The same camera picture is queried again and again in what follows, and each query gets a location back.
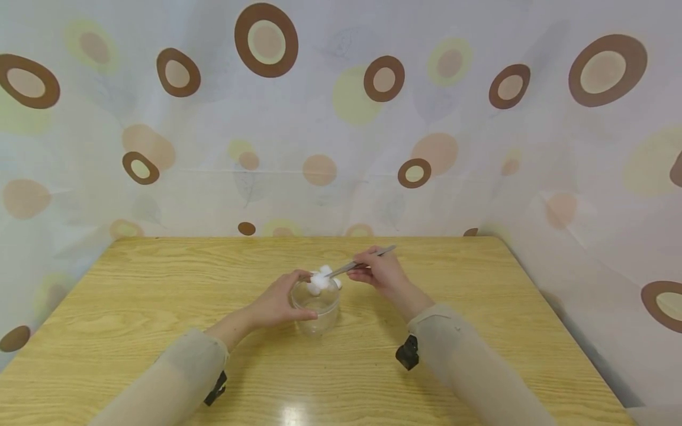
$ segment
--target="sleeve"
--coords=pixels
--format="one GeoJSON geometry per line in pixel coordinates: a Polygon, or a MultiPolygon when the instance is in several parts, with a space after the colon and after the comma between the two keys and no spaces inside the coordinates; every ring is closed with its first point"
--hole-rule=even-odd
{"type": "Polygon", "coordinates": [[[521,377],[462,316],[435,305],[410,321],[419,360],[486,426],[556,426],[521,377]]]}
{"type": "Polygon", "coordinates": [[[228,356],[220,340],[189,330],[111,401],[90,426],[180,424],[213,390],[228,356]]]}

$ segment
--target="tweezers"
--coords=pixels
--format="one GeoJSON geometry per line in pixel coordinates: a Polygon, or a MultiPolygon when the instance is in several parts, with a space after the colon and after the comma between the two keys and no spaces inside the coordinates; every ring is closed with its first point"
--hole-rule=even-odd
{"type": "MultiPolygon", "coordinates": [[[[395,244],[393,244],[393,245],[391,245],[391,246],[389,246],[389,247],[386,247],[385,249],[380,250],[380,251],[378,251],[378,252],[376,252],[376,253],[373,253],[373,254],[376,255],[376,256],[382,256],[383,254],[386,254],[386,253],[390,252],[390,251],[393,250],[394,248],[396,248],[396,245],[395,245],[395,244]]],[[[363,264],[363,263],[351,262],[351,263],[345,264],[344,266],[340,267],[340,268],[337,269],[336,271],[333,271],[332,273],[327,274],[326,277],[327,277],[327,278],[334,278],[335,276],[337,276],[337,275],[339,275],[339,274],[342,274],[342,273],[344,273],[344,272],[348,272],[348,271],[350,271],[351,269],[355,269],[355,268],[357,268],[357,267],[363,267],[363,266],[366,266],[366,265],[363,264]]]]}

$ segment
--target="wood grain surface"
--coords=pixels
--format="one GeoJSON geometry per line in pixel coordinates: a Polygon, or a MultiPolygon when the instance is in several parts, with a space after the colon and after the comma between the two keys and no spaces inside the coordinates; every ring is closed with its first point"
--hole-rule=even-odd
{"type": "MultiPolygon", "coordinates": [[[[397,244],[412,280],[462,312],[558,424],[631,425],[502,242],[467,238],[146,238],[117,241],[0,375],[0,425],[87,424],[176,337],[204,329],[285,271],[338,267],[397,244]]],[[[405,324],[344,278],[327,335],[259,331],[231,354],[228,390],[191,425],[478,425],[424,366],[395,360],[405,324]]]]}

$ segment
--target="fabric backdrop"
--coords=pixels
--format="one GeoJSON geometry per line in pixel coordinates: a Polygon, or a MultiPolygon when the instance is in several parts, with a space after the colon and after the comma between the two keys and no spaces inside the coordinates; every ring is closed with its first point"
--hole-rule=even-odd
{"type": "Polygon", "coordinates": [[[0,365],[119,237],[493,234],[682,402],[682,3],[0,2],[0,365]]]}

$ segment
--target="transparent cup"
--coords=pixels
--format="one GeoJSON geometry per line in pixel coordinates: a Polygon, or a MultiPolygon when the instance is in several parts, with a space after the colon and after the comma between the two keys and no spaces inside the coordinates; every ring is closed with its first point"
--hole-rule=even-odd
{"type": "Polygon", "coordinates": [[[320,294],[314,296],[308,290],[307,282],[297,282],[291,290],[291,303],[297,309],[311,309],[317,312],[317,319],[297,321],[298,329],[304,335],[317,336],[334,327],[339,313],[339,290],[331,282],[320,294]]]}

